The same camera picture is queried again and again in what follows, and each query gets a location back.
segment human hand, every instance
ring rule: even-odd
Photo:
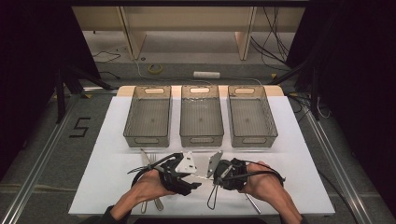
[[[137,200],[140,203],[151,201],[165,195],[175,194],[163,187],[157,170],[144,173],[130,191],[137,194]]]
[[[175,193],[163,187],[158,171],[151,170],[144,173],[132,188],[121,196],[110,213],[116,220],[120,220],[137,204],[172,194]]]
[[[271,171],[269,168],[263,166],[270,167],[268,164],[265,164],[263,161],[259,161],[258,163],[261,165],[250,163],[247,166],[247,172]],[[279,179],[274,175],[252,175],[247,179],[247,183],[239,192],[248,193],[256,199],[268,202],[288,224],[300,223],[302,220],[293,200],[282,187]]]

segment electrical cord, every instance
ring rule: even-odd
[[[152,164],[149,164],[147,166],[137,167],[137,168],[133,169],[132,171],[128,172],[127,174],[130,174],[130,173],[133,173],[133,172],[136,172],[136,171],[142,171],[142,170],[150,171],[150,170],[154,169],[157,165],[160,165],[164,161],[167,161],[167,160],[169,160],[169,159],[171,159],[173,157],[175,157],[174,154],[168,155],[168,156],[160,159],[159,161],[156,161],[156,162],[154,162]]]
[[[283,62],[282,60],[280,60],[279,58],[277,58],[273,53],[269,52],[267,49],[263,49],[262,46],[260,46],[260,44],[257,43],[257,41],[256,41],[253,37],[251,37],[251,40],[252,40],[252,42],[250,42],[250,43],[251,43],[252,47],[253,47],[255,50],[257,50],[257,51],[261,54],[261,56],[262,56],[262,62],[264,63],[265,66],[270,67],[270,68],[273,68],[273,69],[276,69],[276,70],[279,70],[279,71],[286,71],[286,72],[289,72],[289,71],[290,71],[290,70],[288,70],[288,69],[273,67],[273,66],[269,65],[268,63],[266,63],[265,60],[264,60],[264,58],[263,58],[264,56],[267,57],[267,58],[275,59],[275,60],[277,60],[277,61],[279,61],[279,62],[285,64],[285,62]]]
[[[343,197],[343,195],[341,194],[341,192],[337,189],[337,187],[332,183],[332,181],[330,181],[330,179],[323,174],[319,169],[318,173],[332,186],[332,188],[335,190],[335,192],[338,194],[338,196],[341,198],[341,200],[343,201],[343,203],[346,205],[346,208],[348,209],[349,213],[352,215],[353,220],[355,221],[355,223],[359,224],[358,219],[356,218],[355,214],[352,211],[352,207],[350,206],[350,204],[347,202],[347,199],[345,197]]]
[[[205,81],[205,80],[194,80],[194,79],[188,79],[188,78],[156,78],[156,77],[144,77],[142,76],[142,74],[140,73],[140,66],[139,63],[137,62],[136,59],[134,59],[134,62],[136,63],[137,66],[137,74],[142,77],[142,78],[146,78],[146,79],[151,79],[151,80],[158,80],[158,81],[173,81],[173,80],[188,80],[188,81],[192,81],[192,82],[205,82],[209,85],[213,85],[213,83],[209,82],[209,81]]]
[[[206,202],[207,207],[212,209],[212,210],[215,210],[215,207],[216,207],[216,199],[218,198],[218,189],[219,189],[219,181],[217,181],[216,184],[213,186],[213,189],[210,192],[209,198],[207,199],[207,202]],[[216,192],[215,192],[215,201],[213,202],[213,207],[211,207],[209,205],[209,203],[210,203],[210,199],[212,198],[213,191],[215,191],[215,190],[216,190]]]
[[[325,118],[325,119],[328,119],[329,117],[330,117],[330,114],[332,113],[332,111],[331,110],[329,110],[329,113],[328,113],[328,115],[323,115],[323,113],[320,111],[320,108],[319,108],[319,102],[320,102],[320,97],[318,98],[318,104],[317,104],[317,108],[318,108],[318,112],[319,112],[319,114],[323,117],[323,118]]]
[[[225,177],[225,178],[223,178],[223,180],[231,180],[231,179],[249,177],[249,176],[252,176],[252,175],[274,175],[279,180],[280,185],[282,185],[282,187],[283,187],[283,182],[285,182],[286,178],[283,178],[280,175],[280,173],[278,171],[276,171],[275,169],[271,168],[268,165],[260,164],[260,163],[254,162],[254,161],[244,161],[244,162],[249,162],[249,163],[253,163],[253,164],[257,164],[257,165],[263,166],[263,167],[269,169],[270,171],[257,171],[257,172],[251,172],[251,173],[243,174],[243,175],[234,175],[234,176],[230,176],[230,177]]]
[[[288,57],[288,53],[287,52],[289,52],[289,50],[283,44],[283,42],[282,42],[282,40],[281,40],[281,38],[279,36],[279,33],[277,31],[277,23],[278,23],[277,15],[279,13],[279,7],[274,7],[274,21],[273,21],[273,24],[271,24],[271,22],[270,22],[270,19],[269,19],[268,14],[267,14],[267,12],[265,10],[265,7],[263,7],[262,9],[263,9],[265,17],[266,17],[266,19],[268,21],[268,24],[270,25],[270,28],[271,28],[270,34],[271,33],[274,34],[274,37],[276,38],[276,43],[277,43],[277,48],[279,50],[279,53],[280,53],[282,59],[285,60],[285,57],[286,58]]]
[[[262,83],[256,78],[250,78],[250,77],[221,77],[221,78],[231,78],[231,79],[240,79],[240,80],[253,80],[253,81],[258,82],[262,86]]]
[[[310,109],[307,109],[307,110],[305,111],[305,113],[303,114],[303,116],[300,117],[300,118],[297,120],[297,123],[300,123],[300,121],[301,121],[303,118],[305,118],[306,114],[308,114],[309,111],[311,111],[311,110],[310,110]]]
[[[116,79],[121,79],[121,77],[119,77],[119,76],[117,76],[117,75],[115,75],[114,73],[111,73],[111,72],[104,71],[104,72],[99,72],[99,73],[107,73],[107,74],[110,74],[111,76],[115,77]]]
[[[113,59],[110,59],[110,60],[108,60],[108,61],[105,61],[105,62],[97,62],[97,63],[108,63],[108,62],[111,62],[111,61],[114,61],[114,60],[116,60],[116,59],[118,59],[121,55],[120,54],[118,54],[118,53],[110,53],[110,52],[107,52],[107,51],[100,51],[99,53],[97,53],[97,54],[93,54],[92,55],[92,57],[94,58],[94,57],[97,57],[99,54],[101,54],[101,53],[107,53],[107,54],[110,54],[110,55],[115,55],[116,57],[115,58],[113,58]]]

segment black cable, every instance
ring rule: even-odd
[[[290,97],[297,98],[297,99],[303,99],[303,100],[308,100],[308,101],[311,100],[310,98],[307,98],[307,97],[298,96],[298,95],[291,95],[291,93],[286,93],[286,95],[288,95]]]
[[[154,162],[152,164],[149,164],[147,166],[141,166],[141,167],[135,168],[132,171],[128,172],[127,174],[130,174],[130,173],[133,173],[133,172],[136,172],[136,171],[142,171],[142,170],[146,170],[146,172],[150,171],[150,170],[154,169],[154,167],[156,167],[157,165],[163,163],[164,161],[167,161],[167,160],[171,159],[172,157],[175,157],[175,154],[176,153],[168,155],[168,156],[160,159],[159,161],[156,161],[156,162]]]
[[[149,168],[146,168],[146,169],[143,169],[143,170],[139,171],[139,173],[137,173],[136,176],[134,177],[134,180],[132,181],[131,187],[133,187],[134,184],[136,184],[136,182],[140,179],[140,177],[147,171],[149,171]]]
[[[279,50],[279,54],[281,55],[282,59],[285,60],[284,55],[286,57],[288,57],[288,53],[286,53],[286,51],[289,52],[289,50],[283,44],[283,42],[277,32],[277,23],[278,23],[277,15],[279,13],[279,8],[278,7],[274,8],[274,22],[273,22],[273,24],[271,24],[271,22],[270,22],[270,19],[269,19],[268,14],[265,10],[265,7],[263,7],[262,9],[263,9],[265,17],[268,21],[268,24],[270,25],[270,28],[271,28],[270,34],[273,33],[274,37],[276,38],[276,44],[277,44],[277,48]]]
[[[249,163],[253,163],[253,164],[257,164],[257,165],[263,166],[263,167],[269,169],[270,171],[257,171],[257,172],[251,172],[251,173],[243,174],[243,175],[234,175],[234,176],[230,176],[230,177],[225,177],[225,178],[223,178],[223,180],[231,180],[231,179],[249,177],[249,176],[252,176],[252,175],[265,175],[265,174],[268,174],[268,175],[276,176],[279,179],[279,182],[280,182],[280,184],[283,187],[283,182],[285,181],[285,178],[283,178],[280,175],[280,173],[278,171],[276,171],[275,169],[271,168],[268,165],[260,164],[258,162],[254,162],[254,161],[244,161],[244,162],[249,162]]]
[[[119,77],[119,76],[117,76],[117,75],[115,75],[114,73],[111,73],[111,72],[105,71],[105,72],[99,72],[99,73],[108,73],[108,74],[110,74],[111,76],[115,77],[116,79],[121,79],[121,77]]]
[[[310,109],[307,109],[306,112],[303,114],[303,116],[300,117],[300,118],[297,120],[297,123],[300,123],[300,121],[301,121],[303,118],[305,118],[305,115],[306,115],[309,111],[310,111]]]
[[[359,224],[358,219],[356,218],[355,214],[352,211],[352,207],[350,206],[350,204],[347,202],[347,199],[345,199],[345,197],[343,197],[343,195],[341,194],[341,192],[335,187],[335,185],[332,183],[332,181],[330,181],[329,178],[327,178],[327,176],[325,174],[323,174],[319,169],[318,173],[332,186],[332,188],[335,190],[335,192],[337,192],[338,196],[340,196],[341,200],[344,202],[344,204],[346,205],[346,208],[349,210],[349,213],[352,215],[353,220],[355,221],[355,223]]]
[[[298,98],[296,98],[295,96],[292,96],[292,95],[287,95],[287,96],[288,96],[291,100],[293,100],[293,101],[299,103],[300,105],[305,105],[305,106],[307,106],[307,107],[311,107],[311,105],[310,105],[309,103],[300,101],[300,100],[299,100]]]
[[[121,55],[118,54],[118,53],[110,53],[110,52],[107,52],[107,51],[100,51],[99,53],[92,55],[92,57],[94,58],[94,57],[98,56],[98,55],[101,54],[101,53],[107,53],[107,54],[111,54],[111,55],[116,55],[117,57],[115,57],[115,58],[113,58],[113,59],[110,59],[110,60],[108,60],[108,61],[105,61],[105,62],[97,62],[97,63],[108,63],[108,62],[111,62],[111,61],[113,61],[113,60],[118,59],[118,58],[121,56]]]
[[[283,64],[285,64],[285,61],[279,59],[278,57],[275,56],[275,54],[271,53],[268,49],[265,49],[264,47],[262,47],[253,37],[251,37],[251,40],[253,40],[253,42],[257,45],[258,48],[260,48],[262,51],[265,51],[267,54],[269,54],[270,56],[264,54],[264,56],[267,56],[269,58],[275,59]]]
[[[300,113],[303,110],[303,106],[301,104],[298,104],[298,105],[300,106],[300,108],[298,110],[296,110],[296,111],[293,110],[294,114],[298,114],[298,113]]]
[[[289,71],[290,71],[290,70],[288,70],[288,69],[273,67],[273,66],[269,65],[268,63],[266,63],[265,60],[264,60],[264,58],[263,58],[263,56],[265,56],[265,57],[267,57],[267,58],[275,59],[275,60],[277,60],[277,61],[279,61],[279,62],[285,64],[285,62],[283,62],[282,60],[280,60],[279,58],[277,58],[273,53],[271,53],[271,52],[268,51],[267,49],[264,49],[259,43],[257,43],[257,41],[256,41],[253,37],[251,37],[251,40],[253,41],[253,42],[250,42],[250,43],[251,43],[251,46],[261,54],[261,56],[262,56],[262,62],[264,63],[265,66],[270,67],[270,68],[274,68],[274,69],[280,70],[280,71],[286,71],[286,72],[289,72]]]
[[[212,192],[210,192],[209,198],[207,199],[206,205],[207,205],[208,208],[210,208],[212,210],[215,210],[215,207],[216,207],[216,199],[218,198],[218,189],[219,189],[219,182],[213,186]],[[209,202],[210,202],[210,199],[212,198],[213,191],[215,191],[215,190],[216,190],[216,192],[215,192],[215,201],[213,202],[213,207],[211,207],[209,205]]]

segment transparent storage container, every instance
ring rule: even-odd
[[[218,86],[182,86],[180,138],[183,147],[220,147],[224,135]]]
[[[169,147],[172,97],[170,86],[136,86],[124,137],[129,147]]]
[[[276,125],[263,86],[229,86],[228,106],[233,147],[271,147]]]

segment white table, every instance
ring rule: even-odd
[[[147,152],[159,153],[157,160],[174,152],[192,151],[197,175],[204,176],[208,158],[222,150],[223,159],[237,158],[247,161],[265,161],[286,177],[285,189],[294,200],[300,213],[328,216],[334,214],[329,196],[318,176],[301,130],[285,96],[268,97],[276,122],[278,137],[270,148],[232,148],[226,104],[226,91],[220,91],[224,137],[221,147],[183,148],[179,137],[180,87],[172,89],[173,107],[171,141],[168,148],[148,148]],[[90,161],[81,179],[69,214],[76,216],[102,215],[131,186],[135,174],[130,170],[143,165],[139,148],[130,148],[123,137],[131,97],[114,97],[92,151]],[[158,211],[153,202],[148,203],[145,215],[140,205],[132,214],[140,217],[256,217],[258,213],[244,194],[219,188],[216,209],[206,206],[212,181],[188,176],[188,182],[203,185],[188,196],[162,197],[164,209]],[[262,215],[277,214],[268,203],[255,200]]]

